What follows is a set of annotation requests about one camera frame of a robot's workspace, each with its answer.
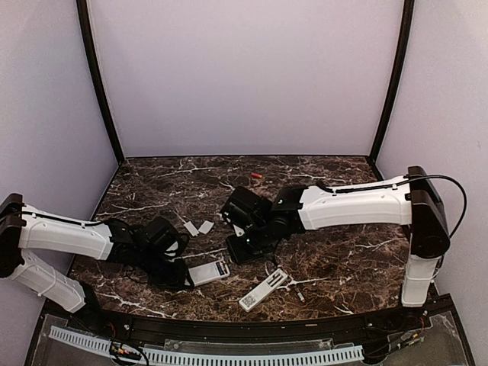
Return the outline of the grey remote control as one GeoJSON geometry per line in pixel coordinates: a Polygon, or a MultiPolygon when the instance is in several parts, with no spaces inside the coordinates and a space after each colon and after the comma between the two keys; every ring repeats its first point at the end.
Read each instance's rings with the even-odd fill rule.
{"type": "MultiPolygon", "coordinates": [[[[219,276],[219,273],[217,271],[217,267],[215,265],[215,262],[218,262],[218,261],[199,265],[197,267],[193,267],[193,268],[189,269],[189,275],[190,275],[191,280],[193,281],[195,287],[223,279],[223,277],[219,276]]],[[[227,266],[228,272],[229,272],[229,275],[227,277],[229,277],[230,276],[230,270],[229,270],[229,267],[227,264],[226,264],[226,266],[227,266]]]]}

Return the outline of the grey remote battery cover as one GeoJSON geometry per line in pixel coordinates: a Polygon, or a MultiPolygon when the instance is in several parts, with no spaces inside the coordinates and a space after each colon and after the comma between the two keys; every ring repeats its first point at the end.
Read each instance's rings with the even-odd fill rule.
{"type": "Polygon", "coordinates": [[[208,234],[212,228],[214,227],[214,222],[205,220],[201,226],[198,228],[198,231],[202,234],[208,234]]]}

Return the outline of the white battery cover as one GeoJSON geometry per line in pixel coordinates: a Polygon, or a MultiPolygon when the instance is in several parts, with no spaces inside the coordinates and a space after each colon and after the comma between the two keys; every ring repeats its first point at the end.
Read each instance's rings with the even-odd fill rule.
{"type": "Polygon", "coordinates": [[[192,236],[198,236],[198,234],[200,233],[191,221],[184,223],[184,227],[192,236]]]}

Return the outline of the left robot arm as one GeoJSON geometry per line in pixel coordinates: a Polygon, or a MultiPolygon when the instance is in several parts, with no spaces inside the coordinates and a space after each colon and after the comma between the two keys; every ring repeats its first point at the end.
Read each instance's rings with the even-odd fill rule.
{"type": "Polygon", "coordinates": [[[17,281],[65,311],[77,313],[79,322],[91,332],[102,332],[108,325],[92,288],[66,277],[37,257],[35,250],[138,268],[150,284],[180,291],[194,287],[188,265],[180,257],[188,241],[188,235],[180,234],[163,217],[144,225],[119,219],[76,220],[26,205],[19,194],[8,195],[1,204],[2,278],[17,281]]]}

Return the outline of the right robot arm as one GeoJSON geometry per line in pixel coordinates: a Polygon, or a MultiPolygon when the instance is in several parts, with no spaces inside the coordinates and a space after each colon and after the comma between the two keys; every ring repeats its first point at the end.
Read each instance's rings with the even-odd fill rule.
{"type": "Polygon", "coordinates": [[[404,227],[409,257],[401,304],[389,315],[397,331],[419,317],[439,262],[451,246],[443,201],[429,175],[417,165],[406,175],[374,183],[328,187],[323,183],[282,188],[274,200],[237,187],[220,215],[235,233],[226,244],[232,260],[245,264],[271,254],[292,235],[330,226],[389,223],[404,227]]]}

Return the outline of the white slim remote control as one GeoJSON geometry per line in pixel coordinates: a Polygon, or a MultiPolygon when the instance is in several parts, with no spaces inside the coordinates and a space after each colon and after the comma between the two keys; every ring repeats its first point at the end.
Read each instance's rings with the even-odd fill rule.
{"type": "Polygon", "coordinates": [[[290,276],[287,272],[281,268],[276,269],[265,280],[239,299],[239,306],[247,313],[250,312],[289,279],[290,276]]]}

